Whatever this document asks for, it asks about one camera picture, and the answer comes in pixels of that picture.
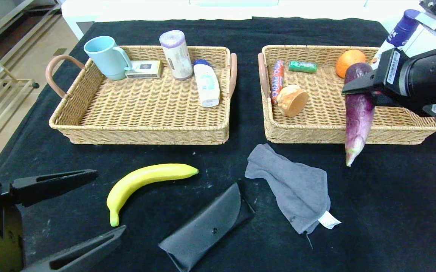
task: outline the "small box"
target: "small box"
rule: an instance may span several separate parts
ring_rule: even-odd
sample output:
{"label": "small box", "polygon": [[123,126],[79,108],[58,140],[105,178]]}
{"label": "small box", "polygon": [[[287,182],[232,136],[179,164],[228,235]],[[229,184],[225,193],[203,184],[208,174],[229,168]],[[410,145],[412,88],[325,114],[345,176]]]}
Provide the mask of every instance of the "small box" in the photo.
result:
{"label": "small box", "polygon": [[132,70],[126,71],[128,79],[158,79],[161,77],[162,64],[160,60],[131,61]]}

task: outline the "banana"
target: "banana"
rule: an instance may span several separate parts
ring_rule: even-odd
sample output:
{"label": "banana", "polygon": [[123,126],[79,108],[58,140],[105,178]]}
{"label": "banana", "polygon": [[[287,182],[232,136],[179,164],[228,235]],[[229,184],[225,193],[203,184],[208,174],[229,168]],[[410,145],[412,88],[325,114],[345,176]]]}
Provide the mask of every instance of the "banana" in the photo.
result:
{"label": "banana", "polygon": [[107,197],[110,210],[110,225],[119,225],[119,211],[130,195],[140,187],[153,182],[185,179],[198,174],[199,170],[185,164],[161,164],[143,167],[127,174],[119,180]]}

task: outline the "blue bottle cap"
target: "blue bottle cap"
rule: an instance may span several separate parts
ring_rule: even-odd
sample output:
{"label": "blue bottle cap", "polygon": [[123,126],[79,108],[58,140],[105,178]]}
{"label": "blue bottle cap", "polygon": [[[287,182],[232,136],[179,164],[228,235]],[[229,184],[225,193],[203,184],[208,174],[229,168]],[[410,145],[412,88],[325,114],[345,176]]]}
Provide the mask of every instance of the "blue bottle cap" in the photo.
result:
{"label": "blue bottle cap", "polygon": [[211,66],[206,60],[204,59],[197,59],[194,61],[194,63],[192,65],[196,65],[196,64],[206,64],[207,66]]}
{"label": "blue bottle cap", "polygon": [[404,29],[405,31],[416,31],[416,28],[420,24],[420,22],[416,21],[416,16],[418,16],[420,12],[417,10],[405,10],[403,14],[403,18],[401,21],[397,23],[397,26]]}

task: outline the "orange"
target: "orange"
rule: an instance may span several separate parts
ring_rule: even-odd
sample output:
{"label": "orange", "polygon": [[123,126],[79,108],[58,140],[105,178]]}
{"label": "orange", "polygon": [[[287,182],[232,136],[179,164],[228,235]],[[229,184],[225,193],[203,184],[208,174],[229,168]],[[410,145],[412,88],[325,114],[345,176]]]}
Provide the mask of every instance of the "orange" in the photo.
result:
{"label": "orange", "polygon": [[338,76],[344,78],[349,66],[358,62],[366,62],[366,56],[364,53],[357,49],[348,50],[337,60],[337,63],[335,64],[335,72]]}

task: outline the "wicker basket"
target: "wicker basket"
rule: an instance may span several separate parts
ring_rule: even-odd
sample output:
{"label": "wicker basket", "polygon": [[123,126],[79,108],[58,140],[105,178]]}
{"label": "wicker basket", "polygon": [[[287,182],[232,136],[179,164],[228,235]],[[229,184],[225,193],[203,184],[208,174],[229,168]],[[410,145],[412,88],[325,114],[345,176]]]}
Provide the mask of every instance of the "wicker basket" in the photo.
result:
{"label": "wicker basket", "polygon": [[[236,84],[236,54],[228,48],[189,46],[191,60],[206,59],[220,85],[220,104],[199,105],[196,80],[175,80],[160,46],[122,46],[131,60],[161,60],[159,79],[107,79],[91,59],[84,66],[67,55],[47,67],[48,84],[62,97],[50,127],[74,144],[218,145],[229,137],[230,98]],[[82,70],[67,93],[51,72],[68,59]]]}
{"label": "wicker basket", "polygon": [[[268,45],[258,56],[265,136],[273,143],[344,143],[346,109],[341,95],[344,80],[335,73],[339,56],[361,50],[369,62],[377,48],[352,46]],[[270,99],[273,64],[283,60],[315,62],[315,74],[285,69],[284,86],[297,84],[309,93],[309,101],[295,117],[284,116]],[[432,117],[418,117],[401,107],[376,107],[368,144],[420,144],[436,131]]]}

